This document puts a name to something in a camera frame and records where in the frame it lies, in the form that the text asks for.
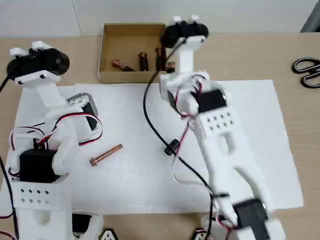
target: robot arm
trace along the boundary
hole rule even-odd
[[[8,164],[18,172],[11,187],[20,239],[73,240],[76,239],[73,232],[83,233],[82,240],[98,239],[103,216],[73,213],[69,181],[69,165],[76,160],[79,146],[102,135],[94,102],[88,93],[70,99],[60,95],[56,83],[70,63],[68,56],[59,50],[37,41],[29,51],[15,47],[10,54],[15,59],[7,66],[8,76],[17,85],[33,89],[45,112],[42,130],[38,130],[43,134],[33,139],[33,147],[32,136],[22,139],[15,133],[34,127],[18,127],[11,132]],[[82,224],[86,219],[87,229],[74,231],[76,219]]]
[[[164,33],[162,44],[170,48],[185,43],[176,51],[178,72],[160,76],[160,94],[178,114],[189,117],[214,194],[229,196],[215,199],[220,214],[237,228],[229,239],[283,240],[281,223],[271,216],[275,209],[268,183],[253,157],[230,97],[206,72],[193,72],[193,51],[200,48],[207,35],[192,32],[199,28],[194,18],[189,23],[175,19]],[[172,39],[170,35],[175,36],[175,44],[163,41]],[[251,191],[233,194],[236,177],[241,177]],[[217,228],[222,226],[215,221],[211,232],[219,232]],[[225,232],[216,237],[224,239]]]

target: scissors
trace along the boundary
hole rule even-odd
[[[305,68],[298,68],[298,65],[300,63],[304,63],[304,62],[312,63],[313,65],[307,66]],[[320,59],[313,58],[313,57],[300,58],[292,64],[291,69],[295,74],[309,73],[308,75],[303,76],[300,81],[302,86],[304,86],[305,88],[308,88],[308,89],[320,88],[320,83],[318,83],[318,84],[308,83],[308,81],[310,79],[314,79],[314,78],[320,76]]]

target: white paper sheet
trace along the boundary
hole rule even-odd
[[[272,80],[220,81],[219,84],[232,96],[231,104],[240,116],[255,159],[270,184],[275,207],[303,206],[300,183]],[[81,147],[71,159],[70,190],[76,210],[103,214],[208,211],[209,194],[206,189],[181,185],[173,180],[172,158],[164,154],[164,145],[145,121],[142,108],[145,87],[145,84],[59,87],[65,97],[90,93],[104,125],[103,138]],[[165,140],[170,142],[173,138],[180,138],[186,123],[167,102],[161,100],[157,84],[150,87],[147,110]],[[35,120],[43,114],[38,96],[32,90],[24,89],[16,125],[35,124]],[[91,167],[91,157],[117,144],[123,144],[123,149],[100,162],[98,167]],[[185,139],[181,156],[208,179],[200,149],[191,131]],[[179,178],[198,180],[181,163],[177,164],[175,172]],[[9,212],[7,195],[6,187],[2,188],[0,203],[7,204],[0,204],[0,213]]]

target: table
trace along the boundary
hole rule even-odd
[[[100,36],[2,38],[0,79],[4,79],[11,59],[9,49],[27,49],[37,40],[58,48],[70,58],[70,69],[59,85],[100,83],[97,78]],[[206,70],[213,80],[273,79],[305,200],[303,208],[277,212],[290,240],[316,240],[320,234],[320,107],[317,106],[320,91],[302,87],[301,76],[290,69],[299,57],[320,58],[319,43],[318,33],[221,33],[213,34],[195,54],[195,69]],[[7,156],[8,136],[14,126],[21,90],[10,81],[0,94],[0,155],[3,159]],[[114,228],[121,240],[187,240],[200,226],[202,215],[111,215],[105,216],[105,226]],[[0,220],[0,226],[2,230],[13,230],[10,220]]]

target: cardboard box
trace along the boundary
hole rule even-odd
[[[104,84],[147,83],[156,71],[155,49],[161,46],[164,23],[105,24],[102,33],[98,76]],[[140,71],[139,53],[146,52],[149,71]],[[136,71],[112,66],[114,59]]]

